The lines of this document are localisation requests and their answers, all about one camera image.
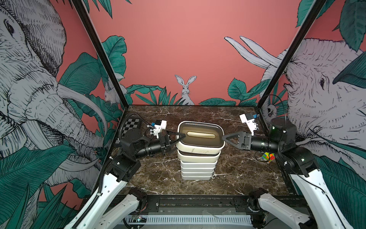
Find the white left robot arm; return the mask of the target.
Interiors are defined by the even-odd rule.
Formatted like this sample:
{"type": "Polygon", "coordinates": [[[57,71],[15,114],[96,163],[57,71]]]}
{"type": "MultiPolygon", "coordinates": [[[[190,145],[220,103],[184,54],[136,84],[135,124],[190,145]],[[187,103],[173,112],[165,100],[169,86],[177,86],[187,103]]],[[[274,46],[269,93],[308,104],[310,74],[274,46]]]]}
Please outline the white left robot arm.
{"type": "Polygon", "coordinates": [[[119,139],[121,148],[117,156],[109,158],[103,166],[97,190],[65,228],[112,229],[129,214],[145,210],[147,194],[138,188],[130,190],[111,210],[108,207],[141,167],[140,157],[170,153],[184,138],[183,133],[165,131],[151,140],[138,128],[128,130],[119,139]]]}

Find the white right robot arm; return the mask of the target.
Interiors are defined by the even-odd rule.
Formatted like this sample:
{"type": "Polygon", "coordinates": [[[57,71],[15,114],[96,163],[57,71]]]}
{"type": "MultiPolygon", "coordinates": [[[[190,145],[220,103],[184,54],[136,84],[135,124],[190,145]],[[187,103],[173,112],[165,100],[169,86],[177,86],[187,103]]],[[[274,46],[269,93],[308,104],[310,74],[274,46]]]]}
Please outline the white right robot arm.
{"type": "Polygon", "coordinates": [[[240,131],[223,136],[223,140],[240,150],[273,153],[281,166],[301,190],[312,215],[303,214],[286,205],[263,188],[250,192],[247,206],[252,212],[265,211],[292,229],[350,229],[331,195],[314,154],[296,144],[296,126],[286,118],[274,118],[268,135],[256,135],[255,115],[242,114],[242,123],[250,132],[240,131]]]}

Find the cream box dark lid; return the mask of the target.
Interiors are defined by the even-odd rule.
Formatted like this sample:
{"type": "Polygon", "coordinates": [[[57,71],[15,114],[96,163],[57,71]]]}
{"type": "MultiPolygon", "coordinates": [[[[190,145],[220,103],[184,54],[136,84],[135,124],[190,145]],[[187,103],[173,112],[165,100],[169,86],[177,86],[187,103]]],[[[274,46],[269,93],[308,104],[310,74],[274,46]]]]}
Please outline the cream box dark lid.
{"type": "Polygon", "coordinates": [[[205,155],[205,154],[193,154],[184,151],[177,150],[178,158],[183,162],[190,163],[213,163],[217,162],[221,151],[215,155],[205,155]]]}
{"type": "Polygon", "coordinates": [[[183,121],[178,125],[178,132],[185,134],[176,144],[181,152],[216,155],[225,146],[224,130],[217,124],[183,121]]]}

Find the white box grey lid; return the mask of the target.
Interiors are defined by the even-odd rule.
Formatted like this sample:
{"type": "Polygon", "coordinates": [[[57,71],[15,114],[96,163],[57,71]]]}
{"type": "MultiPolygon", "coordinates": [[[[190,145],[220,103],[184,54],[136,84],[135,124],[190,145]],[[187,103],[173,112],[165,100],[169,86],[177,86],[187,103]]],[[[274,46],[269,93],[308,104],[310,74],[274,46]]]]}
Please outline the white box grey lid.
{"type": "Polygon", "coordinates": [[[214,168],[181,168],[182,173],[207,173],[212,174],[214,172],[214,168]]]}
{"type": "Polygon", "coordinates": [[[216,162],[184,162],[181,161],[181,167],[185,169],[214,169],[216,167],[216,162]]]}

